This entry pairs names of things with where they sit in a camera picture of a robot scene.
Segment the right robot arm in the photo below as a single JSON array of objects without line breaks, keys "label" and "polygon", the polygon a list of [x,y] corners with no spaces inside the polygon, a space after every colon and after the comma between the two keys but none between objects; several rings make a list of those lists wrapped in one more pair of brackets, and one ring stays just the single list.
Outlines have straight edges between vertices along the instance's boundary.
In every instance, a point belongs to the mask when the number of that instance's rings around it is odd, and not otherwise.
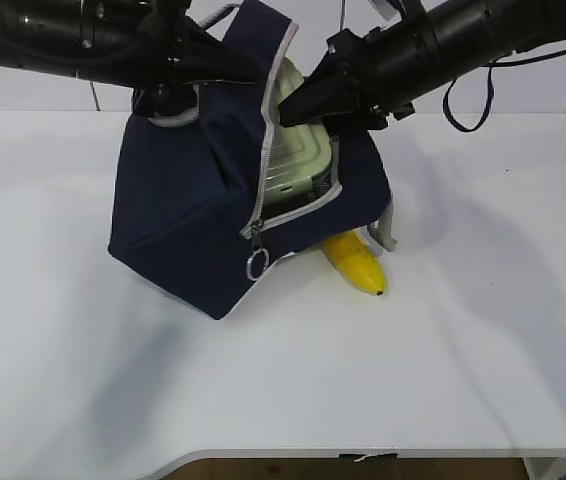
[{"label": "right robot arm", "polygon": [[504,57],[566,40],[566,1],[394,1],[401,19],[364,36],[344,29],[279,106],[282,126],[382,130],[414,100]]}]

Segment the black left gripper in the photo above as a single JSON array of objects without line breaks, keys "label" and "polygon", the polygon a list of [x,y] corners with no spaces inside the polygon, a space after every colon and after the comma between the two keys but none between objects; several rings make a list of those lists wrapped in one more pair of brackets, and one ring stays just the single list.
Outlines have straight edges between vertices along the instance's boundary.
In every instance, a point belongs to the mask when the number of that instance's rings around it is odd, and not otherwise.
[{"label": "black left gripper", "polygon": [[197,106],[194,83],[252,84],[259,79],[258,63],[208,34],[187,16],[190,6],[189,1],[131,3],[137,31],[148,41],[139,56],[142,80],[132,94],[133,114],[176,117]]}]

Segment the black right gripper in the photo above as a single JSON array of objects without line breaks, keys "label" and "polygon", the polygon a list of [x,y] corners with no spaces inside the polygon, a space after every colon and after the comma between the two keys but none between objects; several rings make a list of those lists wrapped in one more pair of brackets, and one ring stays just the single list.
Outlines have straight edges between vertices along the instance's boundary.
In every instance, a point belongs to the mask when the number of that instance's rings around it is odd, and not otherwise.
[{"label": "black right gripper", "polygon": [[349,29],[327,40],[328,53],[311,75],[278,106],[282,126],[325,119],[330,135],[379,131],[389,117],[403,120],[415,113],[411,101],[397,103],[382,85],[370,44]]}]

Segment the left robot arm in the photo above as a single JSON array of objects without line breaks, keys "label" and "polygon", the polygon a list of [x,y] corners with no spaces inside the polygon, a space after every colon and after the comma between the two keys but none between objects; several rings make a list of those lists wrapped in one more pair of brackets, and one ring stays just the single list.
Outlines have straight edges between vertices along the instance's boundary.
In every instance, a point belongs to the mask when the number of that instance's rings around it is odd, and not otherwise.
[{"label": "left robot arm", "polygon": [[195,107],[196,86],[253,84],[249,56],[192,20],[187,1],[0,1],[0,66],[131,88],[148,118]]}]

